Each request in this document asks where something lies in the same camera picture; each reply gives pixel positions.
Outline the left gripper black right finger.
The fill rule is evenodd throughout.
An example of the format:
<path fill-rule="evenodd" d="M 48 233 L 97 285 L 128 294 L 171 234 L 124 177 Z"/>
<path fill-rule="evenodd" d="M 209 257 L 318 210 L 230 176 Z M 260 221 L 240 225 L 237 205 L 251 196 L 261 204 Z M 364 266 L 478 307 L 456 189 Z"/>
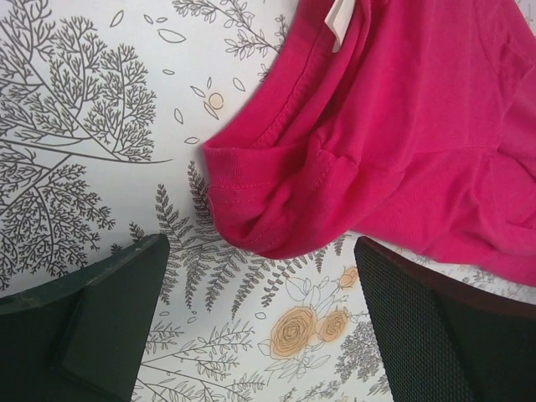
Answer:
<path fill-rule="evenodd" d="M 359 279 L 395 401 L 533 401 L 535 307 L 360 237 Z"/>

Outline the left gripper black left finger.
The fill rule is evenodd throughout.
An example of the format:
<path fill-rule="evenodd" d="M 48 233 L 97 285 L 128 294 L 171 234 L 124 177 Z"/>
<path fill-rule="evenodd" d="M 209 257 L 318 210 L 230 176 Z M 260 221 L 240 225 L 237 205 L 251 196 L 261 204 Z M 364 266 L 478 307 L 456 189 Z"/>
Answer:
<path fill-rule="evenodd" d="M 150 235 L 2 298 L 1 399 L 130 400 L 169 251 L 166 235 Z"/>

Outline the magenta t shirt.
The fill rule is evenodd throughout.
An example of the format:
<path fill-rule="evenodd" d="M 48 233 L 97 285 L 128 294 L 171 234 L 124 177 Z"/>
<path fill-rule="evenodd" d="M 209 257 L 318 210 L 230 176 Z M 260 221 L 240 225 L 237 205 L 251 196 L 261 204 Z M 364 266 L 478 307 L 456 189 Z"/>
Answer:
<path fill-rule="evenodd" d="M 535 37 L 514 1 L 300 1 L 204 144 L 214 226 L 271 259 L 349 230 L 535 283 Z"/>

